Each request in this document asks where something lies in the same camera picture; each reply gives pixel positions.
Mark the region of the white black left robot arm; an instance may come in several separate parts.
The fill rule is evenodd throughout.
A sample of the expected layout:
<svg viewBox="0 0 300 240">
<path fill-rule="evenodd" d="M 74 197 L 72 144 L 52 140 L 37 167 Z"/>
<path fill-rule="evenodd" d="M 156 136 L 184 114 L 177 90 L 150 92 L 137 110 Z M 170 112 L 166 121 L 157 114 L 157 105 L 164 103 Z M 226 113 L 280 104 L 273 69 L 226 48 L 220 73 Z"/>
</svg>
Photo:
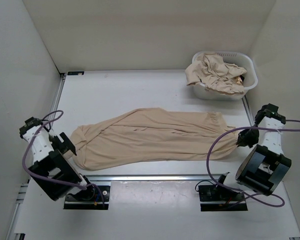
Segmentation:
<svg viewBox="0 0 300 240">
<path fill-rule="evenodd" d="M 48 178 L 52 171 L 58 170 L 51 177 L 52 180 L 80 185 L 79 187 L 64 185 L 34 177 L 35 182 L 53 201 L 67 195 L 79 202 L 91 201 L 95 197 L 96 189 L 85 176 L 74 169 L 66 158 L 67 153 L 77 154 L 75 145 L 68 136 L 64 132 L 55 134 L 52 129 L 47 127 L 43 127 L 39 133 L 36 133 L 46 121 L 46 119 L 31 117 L 19 129 L 20 137 L 26 142 L 30 143 L 32 137 L 35 137 L 30 147 L 33 165 L 27 169 L 33 174 L 45 178 Z"/>
</svg>

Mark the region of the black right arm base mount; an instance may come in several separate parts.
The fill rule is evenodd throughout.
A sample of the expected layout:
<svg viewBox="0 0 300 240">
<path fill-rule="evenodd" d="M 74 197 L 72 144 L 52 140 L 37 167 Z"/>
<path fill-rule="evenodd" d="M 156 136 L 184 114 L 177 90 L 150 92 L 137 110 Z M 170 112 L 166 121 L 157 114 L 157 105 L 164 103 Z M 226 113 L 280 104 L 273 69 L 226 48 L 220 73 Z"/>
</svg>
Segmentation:
<svg viewBox="0 0 300 240">
<path fill-rule="evenodd" d="M 212 180 L 199 181 L 194 190 L 199 195 L 201 212 L 242 212 L 248 210 L 243 193 L 220 186 Z"/>
</svg>

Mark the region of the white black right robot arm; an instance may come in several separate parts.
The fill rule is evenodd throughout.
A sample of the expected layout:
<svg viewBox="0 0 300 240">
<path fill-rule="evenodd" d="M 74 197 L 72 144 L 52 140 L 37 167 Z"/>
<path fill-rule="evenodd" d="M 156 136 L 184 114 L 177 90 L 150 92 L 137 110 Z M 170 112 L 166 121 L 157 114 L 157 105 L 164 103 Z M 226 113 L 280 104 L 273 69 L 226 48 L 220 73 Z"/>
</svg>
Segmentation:
<svg viewBox="0 0 300 240">
<path fill-rule="evenodd" d="M 254 118 L 254 128 L 240 131 L 236 142 L 238 147 L 249 147 L 252 151 L 237 170 L 235 180 L 265 196 L 274 192 L 292 165 L 281 144 L 280 130 L 286 117 L 278 110 L 271 103 L 263 105 Z"/>
</svg>

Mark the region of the beige trousers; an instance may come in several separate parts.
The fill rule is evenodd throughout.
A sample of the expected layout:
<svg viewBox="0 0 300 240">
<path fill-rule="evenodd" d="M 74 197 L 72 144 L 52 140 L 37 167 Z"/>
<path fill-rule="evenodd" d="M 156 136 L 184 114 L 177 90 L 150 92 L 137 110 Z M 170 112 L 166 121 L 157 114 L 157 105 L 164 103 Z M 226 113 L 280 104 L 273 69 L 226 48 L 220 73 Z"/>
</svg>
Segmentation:
<svg viewBox="0 0 300 240">
<path fill-rule="evenodd" d="M 219 160 L 236 149 L 238 133 L 220 112 L 138 108 L 90 125 L 70 136 L 75 164 L 97 171 L 153 161 Z"/>
</svg>

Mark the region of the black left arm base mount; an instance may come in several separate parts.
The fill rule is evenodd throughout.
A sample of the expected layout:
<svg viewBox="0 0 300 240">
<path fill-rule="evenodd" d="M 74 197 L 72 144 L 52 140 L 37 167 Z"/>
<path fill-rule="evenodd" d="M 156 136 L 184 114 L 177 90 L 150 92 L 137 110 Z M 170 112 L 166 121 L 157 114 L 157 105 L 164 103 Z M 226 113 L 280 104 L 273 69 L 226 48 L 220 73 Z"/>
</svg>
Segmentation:
<svg viewBox="0 0 300 240">
<path fill-rule="evenodd" d="M 96 183 L 97 187 L 89 186 L 87 190 L 81 190 L 76 194 L 68 193 L 65 196 L 64 210 L 108 210 L 111 183 Z"/>
</svg>

